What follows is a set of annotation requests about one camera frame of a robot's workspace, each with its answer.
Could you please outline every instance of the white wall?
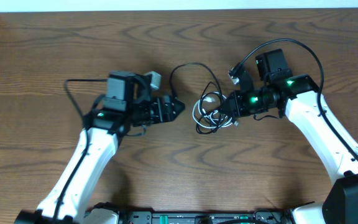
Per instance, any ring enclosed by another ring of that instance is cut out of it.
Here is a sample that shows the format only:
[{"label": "white wall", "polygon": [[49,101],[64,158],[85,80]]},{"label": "white wall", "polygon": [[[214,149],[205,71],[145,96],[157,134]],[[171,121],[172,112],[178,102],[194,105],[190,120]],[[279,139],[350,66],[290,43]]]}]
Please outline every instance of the white wall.
[{"label": "white wall", "polygon": [[358,0],[0,0],[0,12],[358,7]]}]

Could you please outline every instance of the brown tabletop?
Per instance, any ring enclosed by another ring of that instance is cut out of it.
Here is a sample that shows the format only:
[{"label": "brown tabletop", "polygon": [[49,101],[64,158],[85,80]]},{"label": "brown tabletop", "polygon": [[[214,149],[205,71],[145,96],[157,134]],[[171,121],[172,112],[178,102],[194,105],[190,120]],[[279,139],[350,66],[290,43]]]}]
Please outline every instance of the brown tabletop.
[{"label": "brown tabletop", "polygon": [[[70,160],[81,121],[63,90],[65,79],[154,70],[169,93],[171,69],[203,62],[228,94],[235,87],[227,71],[259,44],[283,37],[316,52],[326,72],[326,101],[358,142],[358,9],[0,14],[0,223],[13,222],[21,209],[35,210]],[[264,51],[277,48],[295,75],[308,73],[319,83],[307,51],[289,43]],[[257,80],[253,57],[247,68]],[[191,109],[211,80],[202,68],[178,71],[174,82],[186,110],[144,137],[125,138],[90,206],[243,211],[326,198],[327,172],[286,118],[242,118],[238,127],[196,133]],[[106,90],[105,84],[70,87],[83,110]]]}]

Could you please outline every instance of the wood grain surface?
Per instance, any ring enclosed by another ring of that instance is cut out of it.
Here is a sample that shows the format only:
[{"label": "wood grain surface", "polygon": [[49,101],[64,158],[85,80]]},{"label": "wood grain surface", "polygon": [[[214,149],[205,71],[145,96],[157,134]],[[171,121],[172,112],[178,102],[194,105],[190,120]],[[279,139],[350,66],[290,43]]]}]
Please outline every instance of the wood grain surface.
[{"label": "wood grain surface", "polygon": [[[63,91],[67,78],[105,78],[110,70],[163,76],[203,62],[221,82],[259,44],[289,37],[306,43],[326,72],[324,95],[358,142],[358,9],[70,12],[0,14],[0,223],[35,210],[60,177],[81,122]],[[319,82],[303,49],[282,48],[295,74]],[[256,66],[248,69],[257,80]],[[202,68],[174,78],[187,109],[141,138],[125,138],[89,202],[155,210],[237,211],[322,202],[331,183],[301,132],[286,118],[254,121],[199,135],[191,109],[211,81]],[[70,86],[87,110],[103,84]]]}]

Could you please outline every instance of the green tape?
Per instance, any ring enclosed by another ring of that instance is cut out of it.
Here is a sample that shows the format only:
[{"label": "green tape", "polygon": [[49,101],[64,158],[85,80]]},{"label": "green tape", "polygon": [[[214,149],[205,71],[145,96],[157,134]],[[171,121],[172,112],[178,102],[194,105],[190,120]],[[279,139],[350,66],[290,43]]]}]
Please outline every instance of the green tape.
[{"label": "green tape", "polygon": [[243,216],[240,216],[240,219],[249,219],[249,217],[246,215],[243,215]]},{"label": "green tape", "polygon": [[168,215],[160,216],[160,224],[168,224]]}]

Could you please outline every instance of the green led indicator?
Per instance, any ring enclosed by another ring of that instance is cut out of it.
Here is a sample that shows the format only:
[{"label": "green led indicator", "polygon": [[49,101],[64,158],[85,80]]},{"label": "green led indicator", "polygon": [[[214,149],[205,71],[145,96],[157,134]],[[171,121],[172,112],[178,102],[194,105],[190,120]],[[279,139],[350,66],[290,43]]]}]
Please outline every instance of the green led indicator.
[{"label": "green led indicator", "polygon": [[251,97],[251,103],[255,103],[256,101],[258,101],[258,98],[256,96]]},{"label": "green led indicator", "polygon": [[292,81],[292,80],[288,80],[287,81],[287,84],[290,86],[290,85],[292,85],[292,83],[294,83],[294,81]]}]

